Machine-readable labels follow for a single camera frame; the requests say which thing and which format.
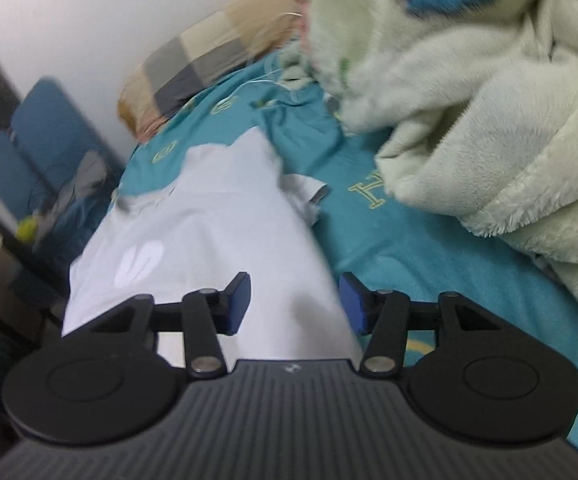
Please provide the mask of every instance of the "yellow object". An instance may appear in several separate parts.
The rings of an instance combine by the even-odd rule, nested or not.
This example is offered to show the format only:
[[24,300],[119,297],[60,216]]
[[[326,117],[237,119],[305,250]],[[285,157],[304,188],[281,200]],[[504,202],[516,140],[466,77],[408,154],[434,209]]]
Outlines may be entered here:
[[32,244],[38,232],[38,219],[35,216],[22,218],[18,224],[16,238],[23,244]]

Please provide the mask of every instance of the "round black disc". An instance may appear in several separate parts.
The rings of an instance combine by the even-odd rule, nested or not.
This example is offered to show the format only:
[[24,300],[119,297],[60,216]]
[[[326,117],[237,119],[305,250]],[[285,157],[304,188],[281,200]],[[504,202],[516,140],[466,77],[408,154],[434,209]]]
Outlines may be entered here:
[[522,444],[565,436],[578,412],[578,370],[529,337],[472,335],[426,355],[409,377],[415,406],[468,439]]
[[175,371],[159,355],[126,339],[92,334],[24,359],[6,377],[2,396],[29,436],[88,446],[152,425],[177,392]]

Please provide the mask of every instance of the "white logo on shirt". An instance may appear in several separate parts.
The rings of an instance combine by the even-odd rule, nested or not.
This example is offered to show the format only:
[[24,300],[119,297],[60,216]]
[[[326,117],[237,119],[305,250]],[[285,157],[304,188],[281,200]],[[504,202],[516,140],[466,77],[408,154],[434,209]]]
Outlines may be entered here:
[[165,246],[159,240],[146,242],[138,248],[133,246],[126,250],[115,271],[115,288],[138,283],[147,278],[162,260]]

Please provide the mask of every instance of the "metal screw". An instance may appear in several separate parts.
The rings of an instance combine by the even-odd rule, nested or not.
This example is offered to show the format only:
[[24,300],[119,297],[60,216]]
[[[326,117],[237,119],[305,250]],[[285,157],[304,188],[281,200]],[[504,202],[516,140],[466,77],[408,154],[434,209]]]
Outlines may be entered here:
[[377,374],[390,372],[396,368],[396,361],[384,355],[374,355],[365,361],[365,368]]
[[219,370],[222,365],[220,359],[213,357],[212,355],[203,355],[202,357],[197,357],[191,361],[191,367],[194,369],[194,372],[199,374],[215,372],[216,370]]

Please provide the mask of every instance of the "pillow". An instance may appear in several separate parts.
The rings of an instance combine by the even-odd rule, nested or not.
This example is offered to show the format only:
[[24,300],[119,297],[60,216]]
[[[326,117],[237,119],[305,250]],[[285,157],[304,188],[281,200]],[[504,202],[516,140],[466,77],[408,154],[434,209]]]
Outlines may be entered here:
[[235,0],[157,49],[126,82],[118,116],[147,142],[198,92],[291,35],[296,0]]

